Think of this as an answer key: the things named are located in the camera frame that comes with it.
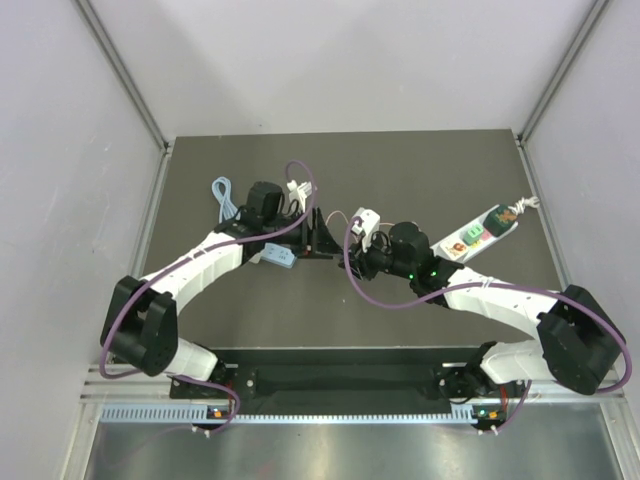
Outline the dark green cube socket adapter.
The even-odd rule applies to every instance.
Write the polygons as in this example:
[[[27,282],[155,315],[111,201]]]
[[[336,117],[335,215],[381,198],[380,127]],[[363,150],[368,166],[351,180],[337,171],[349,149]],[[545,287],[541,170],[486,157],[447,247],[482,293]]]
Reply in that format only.
[[[517,215],[508,206],[500,204],[487,214],[483,226],[492,236],[501,237],[516,221]]]

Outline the white cube socket adapter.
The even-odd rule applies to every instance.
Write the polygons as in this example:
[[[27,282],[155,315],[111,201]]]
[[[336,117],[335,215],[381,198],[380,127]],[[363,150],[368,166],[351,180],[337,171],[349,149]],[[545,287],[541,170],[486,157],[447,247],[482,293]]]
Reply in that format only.
[[[443,241],[439,248],[448,259],[453,261],[461,261],[469,253],[469,247],[458,240]]]

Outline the light green plug adapter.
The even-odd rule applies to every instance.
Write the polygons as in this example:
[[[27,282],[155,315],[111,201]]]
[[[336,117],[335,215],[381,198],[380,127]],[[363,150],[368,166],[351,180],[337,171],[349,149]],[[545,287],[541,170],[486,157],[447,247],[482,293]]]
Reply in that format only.
[[[464,232],[462,240],[466,245],[471,246],[482,239],[484,232],[485,229],[482,225],[472,225]]]

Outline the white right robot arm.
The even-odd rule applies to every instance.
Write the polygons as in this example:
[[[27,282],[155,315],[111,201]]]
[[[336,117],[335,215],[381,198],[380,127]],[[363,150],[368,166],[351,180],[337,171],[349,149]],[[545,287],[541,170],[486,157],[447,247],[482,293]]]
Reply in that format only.
[[[352,284],[384,273],[408,280],[415,298],[393,309],[438,305],[499,322],[526,334],[516,343],[489,341],[465,368],[469,388],[487,396],[515,381],[553,381],[581,395],[607,392],[602,382],[615,362],[625,364],[612,385],[626,385],[633,364],[626,341],[586,289],[558,292],[483,275],[437,255],[424,232],[401,222],[384,233],[377,221],[354,216],[343,240],[342,264]]]

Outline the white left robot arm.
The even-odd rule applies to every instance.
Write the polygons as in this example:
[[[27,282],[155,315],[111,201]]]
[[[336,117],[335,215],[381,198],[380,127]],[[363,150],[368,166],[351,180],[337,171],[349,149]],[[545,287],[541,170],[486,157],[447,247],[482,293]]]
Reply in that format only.
[[[210,350],[180,338],[177,319],[196,296],[222,275],[259,258],[269,245],[296,258],[333,259],[342,253],[309,183],[255,183],[238,213],[221,221],[195,248],[142,279],[126,276],[114,288],[100,344],[135,370],[192,378],[205,396],[226,387],[223,364]]]

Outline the blue power strip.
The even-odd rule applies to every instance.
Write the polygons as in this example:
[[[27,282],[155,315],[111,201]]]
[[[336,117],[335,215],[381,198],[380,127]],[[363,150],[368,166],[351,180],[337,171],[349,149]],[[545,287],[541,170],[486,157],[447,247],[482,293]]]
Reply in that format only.
[[[266,243],[263,250],[254,255],[250,262],[258,264],[261,261],[265,261],[279,267],[291,269],[296,260],[297,257],[291,249],[275,243]]]

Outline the white multicolour power strip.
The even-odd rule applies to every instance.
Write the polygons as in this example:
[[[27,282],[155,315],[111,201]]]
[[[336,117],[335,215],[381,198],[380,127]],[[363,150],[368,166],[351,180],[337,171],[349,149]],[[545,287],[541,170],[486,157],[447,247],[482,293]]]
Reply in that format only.
[[[518,215],[504,204],[497,204],[465,225],[434,243],[437,256],[465,263],[487,250],[518,226]]]

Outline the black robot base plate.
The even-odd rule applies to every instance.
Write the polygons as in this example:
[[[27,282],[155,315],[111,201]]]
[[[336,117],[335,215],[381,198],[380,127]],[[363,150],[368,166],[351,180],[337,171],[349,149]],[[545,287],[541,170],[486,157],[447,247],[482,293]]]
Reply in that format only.
[[[480,347],[220,349],[219,380],[243,414],[444,413],[456,401],[516,399],[482,377]]]

